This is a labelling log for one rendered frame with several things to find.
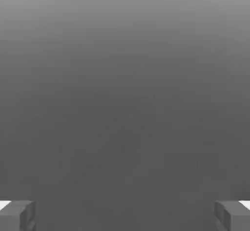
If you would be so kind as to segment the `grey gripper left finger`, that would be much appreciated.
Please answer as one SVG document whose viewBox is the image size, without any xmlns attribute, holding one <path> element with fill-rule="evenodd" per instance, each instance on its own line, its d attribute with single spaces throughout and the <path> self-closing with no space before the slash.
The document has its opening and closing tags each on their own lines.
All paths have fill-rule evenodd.
<svg viewBox="0 0 250 231">
<path fill-rule="evenodd" d="M 37 231 L 36 202 L 0 200 L 0 231 Z"/>
</svg>

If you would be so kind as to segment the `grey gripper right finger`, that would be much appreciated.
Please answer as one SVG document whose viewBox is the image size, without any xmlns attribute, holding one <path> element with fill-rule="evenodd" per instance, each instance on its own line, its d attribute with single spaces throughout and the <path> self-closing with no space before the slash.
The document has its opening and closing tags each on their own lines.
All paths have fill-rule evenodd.
<svg viewBox="0 0 250 231">
<path fill-rule="evenodd" d="M 217 231 L 250 231 L 250 200 L 215 201 Z"/>
</svg>

